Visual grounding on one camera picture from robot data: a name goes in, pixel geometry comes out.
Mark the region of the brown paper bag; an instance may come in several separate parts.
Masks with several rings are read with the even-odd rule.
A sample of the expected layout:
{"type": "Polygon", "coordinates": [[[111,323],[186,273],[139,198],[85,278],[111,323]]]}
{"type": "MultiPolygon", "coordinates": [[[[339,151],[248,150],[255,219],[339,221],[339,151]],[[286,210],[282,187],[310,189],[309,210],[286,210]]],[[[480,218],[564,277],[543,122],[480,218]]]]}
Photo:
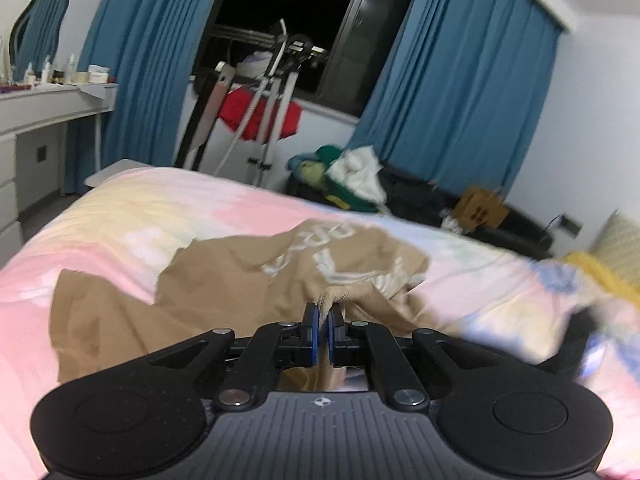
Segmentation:
{"type": "Polygon", "coordinates": [[[452,211],[452,216],[465,231],[477,228],[497,229],[510,209],[495,192],[469,186],[452,211]]]}

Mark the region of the dark window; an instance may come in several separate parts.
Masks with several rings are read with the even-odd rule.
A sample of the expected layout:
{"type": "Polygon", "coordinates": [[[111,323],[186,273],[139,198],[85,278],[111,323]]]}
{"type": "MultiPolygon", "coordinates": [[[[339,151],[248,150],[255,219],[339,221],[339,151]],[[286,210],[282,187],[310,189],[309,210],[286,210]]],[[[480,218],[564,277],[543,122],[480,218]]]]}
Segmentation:
{"type": "Polygon", "coordinates": [[[192,68],[196,78],[221,61],[242,62],[264,46],[252,32],[285,29],[321,49],[300,69],[299,98],[355,117],[381,75],[411,0],[215,0],[192,68]]]}

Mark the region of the black sofa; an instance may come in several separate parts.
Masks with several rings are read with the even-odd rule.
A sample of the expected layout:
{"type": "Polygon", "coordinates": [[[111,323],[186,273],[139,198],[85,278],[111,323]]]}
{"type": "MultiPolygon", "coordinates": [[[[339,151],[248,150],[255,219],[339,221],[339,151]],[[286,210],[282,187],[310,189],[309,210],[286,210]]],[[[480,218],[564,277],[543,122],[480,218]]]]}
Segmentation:
{"type": "MultiPolygon", "coordinates": [[[[384,167],[378,180],[386,193],[386,207],[397,218],[441,228],[446,212],[460,197],[393,167],[384,167]]],[[[480,226],[465,236],[479,242],[512,250],[535,260],[551,257],[552,235],[538,222],[511,209],[498,228],[480,226]]]]}

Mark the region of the beige ironing board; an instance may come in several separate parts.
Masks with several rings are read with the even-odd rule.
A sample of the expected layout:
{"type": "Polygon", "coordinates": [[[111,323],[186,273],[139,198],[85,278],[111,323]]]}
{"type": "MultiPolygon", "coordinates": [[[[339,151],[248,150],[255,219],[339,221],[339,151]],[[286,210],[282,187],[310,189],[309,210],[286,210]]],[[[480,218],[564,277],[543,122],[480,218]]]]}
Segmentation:
{"type": "Polygon", "coordinates": [[[186,124],[174,167],[198,171],[221,107],[231,88],[235,68],[219,62],[216,68],[198,79],[198,99],[186,124]]]}

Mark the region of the blue curtain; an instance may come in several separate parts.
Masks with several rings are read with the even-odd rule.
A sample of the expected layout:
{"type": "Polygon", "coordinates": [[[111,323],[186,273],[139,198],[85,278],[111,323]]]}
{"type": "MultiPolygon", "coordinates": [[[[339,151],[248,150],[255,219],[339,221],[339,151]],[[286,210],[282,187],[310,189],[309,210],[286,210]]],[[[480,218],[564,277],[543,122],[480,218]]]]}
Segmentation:
{"type": "Polygon", "coordinates": [[[535,0],[412,0],[347,146],[450,193],[509,193],[561,32],[535,0]]]}
{"type": "Polygon", "coordinates": [[[67,129],[64,191],[84,194],[96,166],[128,158],[174,161],[183,98],[215,0],[102,0],[79,68],[108,68],[118,85],[114,110],[94,138],[94,122],[67,129]]]}

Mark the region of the white dressing table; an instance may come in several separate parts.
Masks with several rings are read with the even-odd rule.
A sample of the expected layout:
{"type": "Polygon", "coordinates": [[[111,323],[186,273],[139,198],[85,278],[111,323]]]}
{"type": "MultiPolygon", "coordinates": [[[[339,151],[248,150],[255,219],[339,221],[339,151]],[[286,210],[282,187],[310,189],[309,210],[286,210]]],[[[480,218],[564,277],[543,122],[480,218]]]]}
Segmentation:
{"type": "Polygon", "coordinates": [[[41,128],[92,117],[94,138],[102,134],[102,116],[115,108],[117,84],[43,84],[1,96],[1,262],[20,251],[23,239],[15,186],[15,142],[41,128]]]}

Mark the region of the wavy frame mirror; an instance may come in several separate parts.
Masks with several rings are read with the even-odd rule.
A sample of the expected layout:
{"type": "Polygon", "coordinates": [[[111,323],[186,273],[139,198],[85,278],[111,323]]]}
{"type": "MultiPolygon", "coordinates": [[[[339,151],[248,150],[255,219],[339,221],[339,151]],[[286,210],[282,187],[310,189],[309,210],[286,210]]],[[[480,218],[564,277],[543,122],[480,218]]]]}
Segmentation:
{"type": "Polygon", "coordinates": [[[30,0],[9,36],[9,60],[13,81],[22,81],[28,66],[36,72],[52,62],[58,52],[63,18],[70,0],[30,0]]]}

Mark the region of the red garment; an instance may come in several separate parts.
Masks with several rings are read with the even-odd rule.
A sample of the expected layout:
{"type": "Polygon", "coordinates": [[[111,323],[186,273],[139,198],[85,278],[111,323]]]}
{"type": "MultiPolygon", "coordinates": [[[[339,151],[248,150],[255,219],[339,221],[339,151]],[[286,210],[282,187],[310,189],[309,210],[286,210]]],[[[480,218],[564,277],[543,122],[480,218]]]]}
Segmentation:
{"type": "MultiPolygon", "coordinates": [[[[219,118],[232,131],[238,130],[253,96],[254,92],[252,90],[240,87],[229,92],[228,96],[224,99],[224,104],[222,104],[219,112],[219,118]]],[[[255,141],[257,139],[257,133],[266,108],[266,102],[266,98],[262,96],[243,132],[242,139],[244,141],[255,141]]],[[[290,103],[280,134],[281,139],[296,135],[302,110],[296,102],[290,103]]]]}

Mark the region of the wall power socket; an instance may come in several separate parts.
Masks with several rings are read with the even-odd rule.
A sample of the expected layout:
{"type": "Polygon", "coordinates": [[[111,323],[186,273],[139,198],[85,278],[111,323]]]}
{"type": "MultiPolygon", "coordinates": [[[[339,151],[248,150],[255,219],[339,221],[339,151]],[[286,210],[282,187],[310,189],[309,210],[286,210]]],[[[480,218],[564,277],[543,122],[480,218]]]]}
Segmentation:
{"type": "Polygon", "coordinates": [[[559,228],[564,232],[567,232],[567,234],[570,237],[573,237],[573,238],[578,237],[583,226],[584,225],[582,224],[582,222],[575,220],[574,218],[568,216],[567,214],[560,215],[559,228]]]}

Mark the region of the pile of clothes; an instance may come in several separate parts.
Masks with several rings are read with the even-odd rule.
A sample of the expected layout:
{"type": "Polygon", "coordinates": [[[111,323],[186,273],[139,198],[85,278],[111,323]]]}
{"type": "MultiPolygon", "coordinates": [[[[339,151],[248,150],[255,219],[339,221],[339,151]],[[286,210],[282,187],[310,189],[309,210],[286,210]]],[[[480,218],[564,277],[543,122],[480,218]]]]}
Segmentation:
{"type": "Polygon", "coordinates": [[[437,223],[449,208],[434,183],[383,164],[370,145],[323,145],[290,158],[288,171],[288,194],[343,210],[437,223]]]}

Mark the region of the pastel tie-dye bed cover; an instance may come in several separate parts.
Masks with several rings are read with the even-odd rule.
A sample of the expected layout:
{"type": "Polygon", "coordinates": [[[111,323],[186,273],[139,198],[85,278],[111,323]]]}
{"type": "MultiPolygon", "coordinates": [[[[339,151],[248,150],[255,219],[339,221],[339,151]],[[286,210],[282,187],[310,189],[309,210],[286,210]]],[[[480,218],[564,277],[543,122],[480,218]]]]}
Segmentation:
{"type": "Polygon", "coordinates": [[[585,381],[608,404],[614,431],[603,477],[639,474],[639,296],[596,258],[535,261],[475,240],[376,214],[350,214],[196,172],[148,168],[107,180],[51,220],[1,272],[1,474],[37,479],[29,434],[58,362],[49,310],[64,269],[101,275],[151,301],[160,271],[192,240],[273,235],[309,218],[378,226],[420,248],[430,265],[418,295],[438,330],[524,356],[555,350],[567,315],[593,307],[596,341],[585,381]]]}

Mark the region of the right blue curtain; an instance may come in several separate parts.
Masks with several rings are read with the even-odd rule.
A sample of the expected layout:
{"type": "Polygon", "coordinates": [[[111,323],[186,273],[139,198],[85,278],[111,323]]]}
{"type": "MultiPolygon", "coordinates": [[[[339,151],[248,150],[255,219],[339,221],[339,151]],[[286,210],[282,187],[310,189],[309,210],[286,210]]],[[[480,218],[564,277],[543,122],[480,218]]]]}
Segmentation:
{"type": "Polygon", "coordinates": [[[509,193],[561,32],[535,0],[412,0],[347,146],[450,193],[509,193]]]}

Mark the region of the yellow knitted pillow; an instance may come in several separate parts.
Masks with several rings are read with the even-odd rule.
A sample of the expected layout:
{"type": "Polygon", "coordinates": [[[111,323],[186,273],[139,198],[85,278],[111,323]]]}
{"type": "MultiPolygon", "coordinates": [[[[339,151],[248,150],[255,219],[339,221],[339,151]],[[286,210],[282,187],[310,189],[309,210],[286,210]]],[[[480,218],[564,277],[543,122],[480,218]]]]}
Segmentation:
{"type": "Polygon", "coordinates": [[[589,252],[570,252],[563,261],[577,266],[605,292],[639,309],[639,220],[616,210],[589,252]]]}

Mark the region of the tan t-shirt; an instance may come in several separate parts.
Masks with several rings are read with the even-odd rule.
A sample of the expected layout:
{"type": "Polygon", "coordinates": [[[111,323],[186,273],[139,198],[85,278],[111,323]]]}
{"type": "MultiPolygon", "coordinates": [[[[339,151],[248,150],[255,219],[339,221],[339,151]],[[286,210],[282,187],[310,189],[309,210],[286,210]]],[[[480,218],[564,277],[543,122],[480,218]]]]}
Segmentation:
{"type": "Polygon", "coordinates": [[[416,289],[427,254],[374,226],[310,219],[273,236],[194,240],[157,279],[152,304],[99,276],[64,270],[50,311],[58,380],[71,380],[228,327],[240,337],[322,315],[338,304],[349,321],[408,336],[432,322],[416,289]]]}

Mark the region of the left blue curtain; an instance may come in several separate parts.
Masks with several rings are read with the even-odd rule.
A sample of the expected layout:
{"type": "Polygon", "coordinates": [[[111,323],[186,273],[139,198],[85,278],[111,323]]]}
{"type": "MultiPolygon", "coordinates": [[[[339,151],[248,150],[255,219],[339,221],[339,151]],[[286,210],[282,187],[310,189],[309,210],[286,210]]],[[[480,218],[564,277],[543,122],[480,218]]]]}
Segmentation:
{"type": "Polygon", "coordinates": [[[96,166],[128,158],[174,161],[183,98],[215,0],[102,0],[79,68],[108,68],[118,85],[114,110],[94,138],[94,122],[67,129],[64,191],[84,194],[96,166]]]}

